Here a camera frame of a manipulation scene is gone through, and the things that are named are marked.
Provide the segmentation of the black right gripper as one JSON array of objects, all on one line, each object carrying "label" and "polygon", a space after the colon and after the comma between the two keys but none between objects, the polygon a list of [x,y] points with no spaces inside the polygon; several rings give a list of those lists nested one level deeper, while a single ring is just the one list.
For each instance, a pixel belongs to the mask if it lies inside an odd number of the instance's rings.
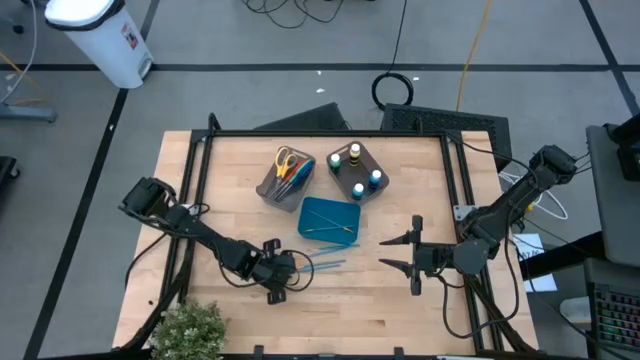
[{"label": "black right gripper", "polygon": [[452,268],[453,244],[426,243],[421,241],[423,230],[423,218],[420,215],[412,216],[412,230],[390,240],[380,242],[382,246],[407,245],[412,248],[411,263],[380,259],[380,262],[400,270],[410,279],[410,290],[413,296],[421,294],[420,274],[427,277],[439,276],[446,268]]}]

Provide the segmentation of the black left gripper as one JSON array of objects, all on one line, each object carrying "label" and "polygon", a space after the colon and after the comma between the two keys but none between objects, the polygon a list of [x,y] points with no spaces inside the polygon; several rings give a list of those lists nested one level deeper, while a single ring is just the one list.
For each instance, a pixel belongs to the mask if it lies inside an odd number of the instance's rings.
[{"label": "black left gripper", "polygon": [[286,301],[286,289],[299,284],[295,256],[292,253],[277,254],[281,241],[277,238],[263,243],[260,260],[255,265],[252,278],[267,289],[267,303],[276,305]]}]

